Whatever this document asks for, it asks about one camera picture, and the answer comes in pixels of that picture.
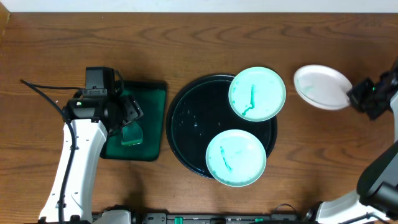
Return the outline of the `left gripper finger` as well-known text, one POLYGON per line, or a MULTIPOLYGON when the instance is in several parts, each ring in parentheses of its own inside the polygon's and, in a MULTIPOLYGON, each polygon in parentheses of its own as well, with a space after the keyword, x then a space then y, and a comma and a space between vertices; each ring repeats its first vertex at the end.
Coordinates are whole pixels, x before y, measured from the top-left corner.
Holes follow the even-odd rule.
POLYGON ((107 125, 108 136, 120 133, 122 131, 122 128, 123 128, 123 123, 109 123, 107 125))
POLYGON ((123 126, 126 126, 134 122, 135 120, 141 118, 144 115, 137 100, 132 95, 123 96, 123 106, 126 114, 123 121, 123 126))

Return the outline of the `white plate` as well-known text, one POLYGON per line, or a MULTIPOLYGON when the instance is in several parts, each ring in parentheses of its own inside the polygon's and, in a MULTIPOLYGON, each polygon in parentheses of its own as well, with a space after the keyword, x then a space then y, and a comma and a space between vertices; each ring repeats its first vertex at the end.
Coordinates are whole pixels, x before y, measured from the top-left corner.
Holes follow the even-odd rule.
POLYGON ((323 110, 341 110, 350 105, 351 82, 339 71, 324 65, 306 65, 294 74, 294 87, 307 103, 323 110))

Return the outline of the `mint green plate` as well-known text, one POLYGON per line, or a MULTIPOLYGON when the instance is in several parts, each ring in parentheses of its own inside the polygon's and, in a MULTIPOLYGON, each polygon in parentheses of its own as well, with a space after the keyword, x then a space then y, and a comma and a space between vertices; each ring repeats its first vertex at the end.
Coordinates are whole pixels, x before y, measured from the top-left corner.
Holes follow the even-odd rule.
POLYGON ((218 182, 230 187, 244 187, 263 174, 267 156, 255 135, 240 129, 217 134, 209 143, 205 162, 218 182))
POLYGON ((275 117, 282 110, 286 95, 282 78, 266 67, 251 67, 239 72, 228 90, 231 109, 251 122, 275 117))

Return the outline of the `green sponge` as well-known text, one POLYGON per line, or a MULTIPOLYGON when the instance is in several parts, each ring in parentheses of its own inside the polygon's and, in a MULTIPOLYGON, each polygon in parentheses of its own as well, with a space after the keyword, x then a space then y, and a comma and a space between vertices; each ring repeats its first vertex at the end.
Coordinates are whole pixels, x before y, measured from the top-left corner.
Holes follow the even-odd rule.
POLYGON ((143 130, 135 121, 122 128, 122 135, 121 144, 123 146, 132 146, 143 142, 143 130))

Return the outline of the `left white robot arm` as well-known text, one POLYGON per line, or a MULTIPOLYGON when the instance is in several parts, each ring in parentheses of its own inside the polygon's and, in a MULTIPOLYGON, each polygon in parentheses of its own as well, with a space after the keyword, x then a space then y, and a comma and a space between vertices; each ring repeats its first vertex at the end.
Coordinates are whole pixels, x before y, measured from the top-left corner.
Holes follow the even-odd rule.
POLYGON ((143 115, 134 95, 81 91, 63 107, 63 148, 39 223, 92 223, 92 196, 101 151, 113 132, 143 115))

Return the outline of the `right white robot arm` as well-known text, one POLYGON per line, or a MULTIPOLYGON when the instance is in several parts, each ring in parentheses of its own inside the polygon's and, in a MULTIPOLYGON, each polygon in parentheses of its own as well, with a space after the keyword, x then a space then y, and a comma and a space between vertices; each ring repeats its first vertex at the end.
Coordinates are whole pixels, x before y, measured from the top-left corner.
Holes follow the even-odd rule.
POLYGON ((397 61, 377 83, 365 79, 347 92, 352 107, 375 120, 385 111, 394 116, 394 143, 361 174, 356 190, 311 208, 309 223, 387 223, 397 220, 397 61))

